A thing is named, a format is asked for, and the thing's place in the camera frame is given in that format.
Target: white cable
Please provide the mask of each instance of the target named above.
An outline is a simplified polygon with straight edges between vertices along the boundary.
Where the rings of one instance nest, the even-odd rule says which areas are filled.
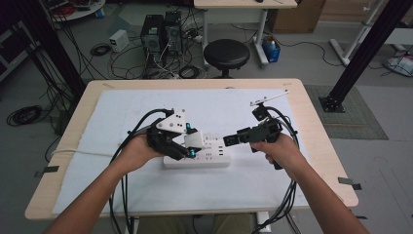
[[[92,155],[98,155],[98,156],[110,156],[112,157],[113,154],[105,154],[105,153],[99,153],[99,152],[91,152],[91,151],[85,151],[85,150],[79,150],[75,148],[66,148],[66,149],[57,149],[51,153],[51,157],[57,153],[84,153],[84,154],[92,154]]]

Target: table leg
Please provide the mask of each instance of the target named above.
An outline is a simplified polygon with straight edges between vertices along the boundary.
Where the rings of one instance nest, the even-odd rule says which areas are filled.
[[[264,50],[262,49],[262,34],[264,32],[264,26],[265,26],[265,19],[267,18],[267,13],[268,9],[263,9],[262,14],[261,14],[261,20],[259,22],[259,27],[257,31],[257,36],[253,38],[253,43],[255,50],[257,51],[258,57],[261,62],[261,68],[264,67],[264,65],[268,65],[268,59],[265,56]]]
[[[203,54],[204,54],[204,49],[207,46],[207,10],[203,10]],[[209,63],[206,62],[204,59],[204,66],[209,67]]]

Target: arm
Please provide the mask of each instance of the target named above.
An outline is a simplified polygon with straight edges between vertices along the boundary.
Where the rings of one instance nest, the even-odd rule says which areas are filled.
[[[44,233],[91,233],[103,207],[125,174],[160,156],[147,145],[145,136],[133,138],[112,162]]]
[[[368,233],[310,166],[289,136],[281,134],[275,143],[258,142],[251,146],[266,153],[270,163],[277,161],[300,185],[324,233]]]

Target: hand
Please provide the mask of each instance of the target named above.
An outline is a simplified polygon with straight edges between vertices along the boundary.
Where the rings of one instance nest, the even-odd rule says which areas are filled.
[[[255,142],[250,144],[252,148],[264,152],[270,164],[277,162],[288,175],[295,180],[295,173],[309,166],[291,137],[280,134],[274,143]]]
[[[149,160],[161,156],[163,155],[148,145],[146,135],[140,135],[131,139],[112,164],[118,166],[125,175],[141,168]]]

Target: white paper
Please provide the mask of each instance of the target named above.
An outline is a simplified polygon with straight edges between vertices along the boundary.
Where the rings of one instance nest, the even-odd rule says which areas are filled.
[[[79,149],[111,154],[148,111],[157,108],[185,109],[192,128],[217,137],[257,124],[251,101],[273,97],[284,90],[122,90],[101,94],[94,114],[80,140]],[[265,102],[291,119],[286,96]],[[157,118],[148,118],[142,127]],[[303,141],[300,147],[306,156]],[[130,213],[190,213],[231,210],[274,210],[281,202],[290,179],[284,170],[275,171],[261,152],[249,144],[231,150],[231,165],[220,169],[166,169],[163,159],[148,162],[129,174]],[[63,180],[53,213],[60,214],[109,164],[110,157],[75,153]],[[123,211],[120,185],[115,193],[115,211]],[[297,187],[295,206],[308,206]],[[108,206],[103,210],[109,213]]]

